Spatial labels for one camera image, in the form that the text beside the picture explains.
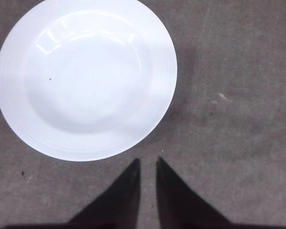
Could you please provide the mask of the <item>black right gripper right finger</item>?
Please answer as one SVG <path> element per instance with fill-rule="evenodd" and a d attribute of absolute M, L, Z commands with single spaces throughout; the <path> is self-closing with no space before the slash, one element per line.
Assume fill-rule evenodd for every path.
<path fill-rule="evenodd" d="M 156 163 L 156 195 L 162 229 L 215 229 L 231 225 L 231 221 L 192 191 L 162 157 Z"/>

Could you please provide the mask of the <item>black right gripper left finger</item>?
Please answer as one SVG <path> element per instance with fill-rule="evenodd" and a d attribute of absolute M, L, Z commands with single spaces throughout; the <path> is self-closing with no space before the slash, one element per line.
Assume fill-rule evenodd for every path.
<path fill-rule="evenodd" d="M 141 196 L 140 160 L 135 159 L 69 224 L 77 229 L 135 229 Z"/>

